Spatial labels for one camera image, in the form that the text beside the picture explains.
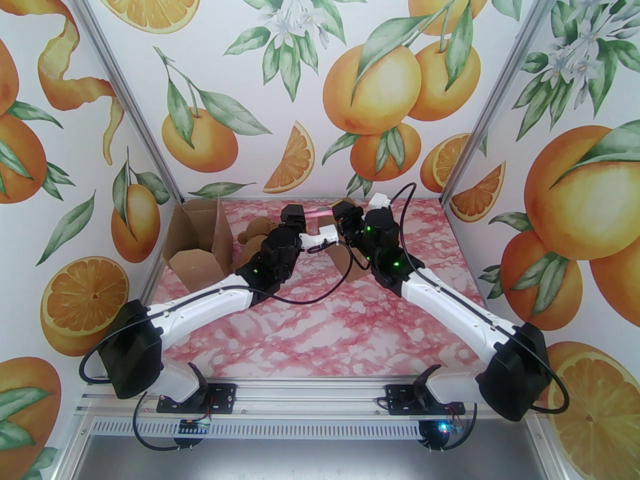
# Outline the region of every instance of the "pink object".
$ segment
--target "pink object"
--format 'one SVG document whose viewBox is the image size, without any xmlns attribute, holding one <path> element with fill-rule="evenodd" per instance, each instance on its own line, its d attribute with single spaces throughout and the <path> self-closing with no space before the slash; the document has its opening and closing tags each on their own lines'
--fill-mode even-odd
<svg viewBox="0 0 640 480">
<path fill-rule="evenodd" d="M 227 199 L 224 209 L 235 236 L 254 217 L 274 218 L 290 202 L 295 201 Z M 304 201 L 315 208 L 330 202 Z M 396 205 L 396 218 L 400 210 Z M 318 232 L 317 222 L 308 224 L 309 233 Z M 404 228 L 414 256 L 444 282 L 483 304 L 437 199 L 414 199 Z M 240 253 L 240 247 L 234 244 L 234 254 Z M 327 254 L 303 253 L 278 295 L 315 298 L 340 277 Z M 165 269 L 153 301 L 166 302 L 187 293 L 178 277 Z M 206 377 L 417 375 L 434 363 L 479 363 L 455 334 L 425 311 L 380 288 L 371 274 L 341 286 L 318 304 L 295 306 L 270 300 L 220 318 L 166 353 L 178 361 L 194 362 Z"/>
</svg>

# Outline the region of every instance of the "black cable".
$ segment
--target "black cable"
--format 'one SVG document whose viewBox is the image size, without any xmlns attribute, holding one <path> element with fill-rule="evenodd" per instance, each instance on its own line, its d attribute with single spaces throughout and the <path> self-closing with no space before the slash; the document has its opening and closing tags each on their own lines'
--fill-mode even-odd
<svg viewBox="0 0 640 480">
<path fill-rule="evenodd" d="M 389 406 L 384 406 L 382 405 L 382 400 L 384 400 L 385 402 L 387 401 L 387 397 L 385 396 L 379 396 L 378 398 L 375 399 L 375 405 L 377 405 L 378 407 L 380 407 L 380 409 L 383 409 L 385 411 L 389 410 Z"/>
<path fill-rule="evenodd" d="M 450 290 L 447 290 L 444 286 L 439 286 L 438 283 L 436 283 L 436 282 L 432 281 L 431 279 L 429 279 L 428 277 L 426 277 L 422 272 L 420 272 L 420 270 L 418 270 L 418 268 L 416 268 L 416 265 L 414 265 L 414 263 L 411 261 L 411 256 L 409 255 L 409 252 L 407 251 L 407 243 L 405 243 L 405 215 L 407 214 L 407 208 L 409 208 L 409 203 L 411 202 L 411 198 L 414 196 L 414 193 L 416 192 L 416 189 L 418 188 L 418 184 L 415 183 L 415 182 L 407 183 L 407 185 L 402 187 L 398 191 L 398 193 L 395 196 L 393 196 L 393 199 L 391 199 L 391 201 L 392 202 L 395 201 L 398 198 L 398 196 L 400 196 L 400 194 L 402 194 L 402 192 L 407 190 L 409 187 L 411 187 L 411 191 L 409 192 L 409 195 L 407 196 L 407 199 L 404 202 L 404 206 L 402 208 L 402 213 L 400 214 L 400 224 L 399 224 L 399 226 L 400 226 L 400 243 L 402 244 L 402 249 L 404 250 L 404 255 L 406 256 L 406 259 L 409 262 L 409 265 L 411 266 L 411 269 L 413 269 L 413 271 L 416 274 L 418 274 L 418 276 L 420 278 L 422 278 L 424 281 L 429 283 L 431 286 L 434 286 L 434 288 L 439 287 L 442 293 L 445 293 L 446 295 L 448 295 L 449 297 L 451 297 L 452 299 L 454 299 L 458 303 L 462 304 L 462 306 L 466 307 L 469 311 L 471 311 L 471 313 L 475 314 L 483 322 L 491 325 L 492 327 L 494 327 L 494 329 L 496 329 L 500 333 L 504 334 L 508 339 L 513 340 L 515 343 L 517 343 L 520 347 L 522 347 L 524 350 L 526 350 L 526 352 L 528 352 L 528 354 L 530 354 L 530 356 L 533 357 L 533 359 L 535 359 L 538 363 L 540 363 L 542 368 L 544 368 L 548 372 L 549 375 L 551 375 L 551 378 L 555 381 L 556 384 L 558 384 L 558 388 L 560 388 L 560 391 L 562 392 L 562 397 L 564 398 L 564 401 L 562 402 L 562 405 L 560 407 L 554 407 L 552 409 L 548 409 L 546 407 L 539 407 L 537 405 L 532 405 L 531 406 L 532 410 L 540 412 L 540 413 L 544 413 L 544 414 L 560 414 L 560 413 L 565 412 L 569 408 L 569 402 L 570 402 L 569 391 L 567 391 L 567 387 L 565 386 L 564 382 L 562 382 L 560 377 L 558 377 L 558 374 L 556 374 L 556 372 L 554 372 L 553 369 L 545 361 L 543 361 L 540 358 L 540 356 L 538 356 L 538 354 L 536 354 L 528 346 L 526 346 L 524 343 L 522 343 L 522 341 L 520 341 L 513 334 L 510 334 L 508 331 L 506 331 L 505 329 L 503 329 L 499 325 L 493 326 L 493 322 L 491 321 L 490 318 L 487 318 L 486 315 L 483 315 L 482 313 L 480 313 L 480 311 L 476 310 L 473 306 L 468 304 L 468 302 L 466 302 L 464 299 L 462 299 L 461 297 L 458 297 L 455 293 L 451 292 Z"/>
<path fill-rule="evenodd" d="M 367 263 L 366 267 L 362 266 L 362 263 L 360 263 L 358 261 L 358 258 L 356 258 L 356 255 L 354 254 L 354 250 L 350 247 L 350 245 L 347 242 L 344 242 L 343 240 L 338 240 L 338 243 L 342 244 L 347 248 L 347 251 L 349 251 L 349 255 L 351 256 L 351 259 L 356 263 L 358 267 L 360 267 L 362 270 L 369 270 L 369 268 L 371 267 L 371 262 Z"/>
<path fill-rule="evenodd" d="M 96 350 L 98 350 L 98 348 L 100 348 L 101 345 L 103 345 L 103 343 L 108 341 L 110 338 L 116 336 L 116 334 L 119 334 L 119 333 L 125 331 L 126 329 L 130 329 L 131 327 L 137 326 L 137 325 L 142 324 L 144 322 L 148 322 L 149 320 L 153 320 L 154 318 L 157 318 L 157 317 L 163 315 L 164 313 L 173 313 L 174 311 L 177 311 L 181 307 L 187 306 L 187 304 L 190 304 L 190 303 L 192 303 L 194 301 L 197 301 L 198 299 L 202 299 L 204 297 L 208 297 L 209 295 L 212 295 L 212 294 L 215 294 L 215 293 L 220 293 L 222 291 L 227 291 L 227 290 L 247 290 L 247 291 L 252 292 L 252 293 L 258 293 L 260 295 L 266 295 L 268 298 L 272 298 L 272 299 L 278 300 L 280 302 L 285 302 L 287 304 L 295 304 L 295 305 L 298 305 L 298 306 L 308 306 L 310 304 L 315 304 L 317 302 L 320 302 L 320 301 L 324 300 L 325 298 L 329 297 L 329 295 L 331 295 L 336 290 L 338 290 L 338 288 L 340 288 L 340 286 L 347 279 L 347 276 L 352 271 L 352 267 L 354 267 L 354 259 L 355 259 L 354 253 L 352 252 L 352 250 L 350 249 L 350 247 L 346 243 L 344 243 L 344 242 L 340 242 L 340 243 L 342 243 L 347 248 L 347 250 L 349 250 L 349 253 L 350 253 L 349 266 L 347 267 L 347 270 L 344 273 L 344 275 L 342 276 L 342 278 L 333 286 L 333 288 L 331 288 L 329 291 L 327 291 L 327 293 L 325 293 L 324 295 L 320 295 L 320 297 L 316 297 L 313 300 L 296 301 L 296 300 L 284 299 L 283 297 L 278 297 L 278 295 L 267 293 L 265 291 L 258 290 L 258 288 L 252 288 L 251 286 L 240 286 L 240 285 L 222 286 L 221 288 L 216 288 L 215 290 L 211 290 L 211 291 L 204 292 L 204 293 L 199 293 L 197 295 L 194 295 L 193 297 L 190 297 L 189 299 L 186 299 L 186 300 L 183 300 L 182 302 L 179 302 L 178 304 L 176 304 L 174 306 L 171 306 L 170 308 L 168 308 L 168 309 L 166 309 L 164 311 L 158 311 L 158 313 L 154 313 L 152 315 L 147 315 L 144 318 L 141 318 L 140 320 L 136 320 L 135 322 L 128 323 L 124 327 L 121 327 L 120 329 L 117 329 L 116 331 L 112 332 L 111 334 L 108 334 L 105 337 L 103 337 L 80 360 L 80 364 L 78 365 L 78 375 L 80 375 L 80 378 L 84 382 L 87 382 L 87 384 L 111 384 L 112 382 L 111 382 L 110 379 L 94 379 L 92 377 L 89 377 L 87 375 L 87 373 L 85 372 L 85 366 L 87 365 L 87 361 L 89 361 L 89 358 L 94 354 L 94 352 L 96 352 Z"/>
<path fill-rule="evenodd" d="M 453 450 L 454 448 L 457 448 L 458 446 L 462 445 L 462 443 L 464 443 L 467 439 L 469 439 L 471 432 L 476 426 L 477 418 L 478 418 L 478 404 L 473 404 L 473 417 L 471 418 L 471 423 L 469 423 L 469 426 L 466 429 L 464 429 L 464 434 L 462 434 L 462 437 L 457 441 L 455 441 L 453 444 L 450 444 L 448 446 L 442 446 L 442 450 L 444 451 Z"/>
<path fill-rule="evenodd" d="M 137 401 L 137 405 L 135 405 L 135 409 L 133 411 L 133 434 L 135 435 L 135 439 L 137 439 L 137 442 L 139 442 L 142 446 L 144 446 L 145 448 L 149 448 L 149 450 L 153 450 L 154 452 L 172 452 L 175 450 L 183 450 L 183 447 L 178 444 L 173 446 L 156 446 L 153 444 L 149 444 L 144 439 L 142 439 L 140 432 L 138 432 L 138 411 L 140 410 L 142 400 L 145 399 L 147 393 L 148 391 L 142 393 L 142 396 L 140 397 L 140 400 Z"/>
</svg>

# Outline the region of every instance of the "cardboard box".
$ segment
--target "cardboard box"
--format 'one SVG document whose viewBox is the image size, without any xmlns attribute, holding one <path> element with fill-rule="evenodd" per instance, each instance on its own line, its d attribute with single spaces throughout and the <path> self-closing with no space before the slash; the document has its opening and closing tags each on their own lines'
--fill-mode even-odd
<svg viewBox="0 0 640 480">
<path fill-rule="evenodd" d="M 333 206 L 334 204 L 340 201 L 348 201 L 352 204 L 354 203 L 353 199 L 347 197 L 345 199 L 338 199 L 338 201 L 336 201 L 335 203 L 332 203 L 330 206 Z M 322 217 L 318 217 L 318 227 L 331 226 L 331 224 L 333 224 L 334 226 L 336 225 L 336 220 L 332 216 L 323 215 Z M 329 253 L 329 256 L 331 260 L 333 260 L 334 265 L 338 267 L 340 274 L 344 276 L 345 272 L 347 272 L 347 269 L 349 268 L 349 260 L 350 260 L 349 251 L 347 250 L 347 248 L 343 245 L 336 244 L 336 245 L 330 246 L 326 251 L 327 253 Z M 361 252 L 358 249 L 353 249 L 353 253 L 362 265 L 364 266 L 367 265 L 368 261 L 365 259 L 365 257 L 361 254 Z M 368 270 L 361 269 L 356 264 L 356 262 L 353 262 L 353 266 L 351 267 L 351 272 L 349 272 L 349 275 L 344 281 L 346 283 L 352 283 L 353 281 L 356 281 L 356 279 L 360 279 L 361 277 L 363 277 L 368 273 L 369 273 Z"/>
<path fill-rule="evenodd" d="M 222 202 L 190 199 L 173 209 L 162 259 L 193 293 L 231 274 L 233 243 Z"/>
</svg>

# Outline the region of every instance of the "black mounting plate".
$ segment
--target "black mounting plate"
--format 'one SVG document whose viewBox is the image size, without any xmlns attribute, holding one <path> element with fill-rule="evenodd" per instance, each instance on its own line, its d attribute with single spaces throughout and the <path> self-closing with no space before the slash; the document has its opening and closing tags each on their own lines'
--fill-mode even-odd
<svg viewBox="0 0 640 480">
<path fill-rule="evenodd" d="M 155 411 L 164 414 L 231 414 L 236 402 L 237 384 L 208 384 L 208 391 L 197 409 L 185 407 L 168 396 L 160 396 Z"/>
<path fill-rule="evenodd" d="M 416 398 L 413 384 L 387 384 L 384 395 L 391 416 L 449 416 L 449 407 L 459 416 L 465 413 L 465 405 L 461 402 L 441 404 L 432 400 L 429 409 L 425 409 Z"/>
</svg>

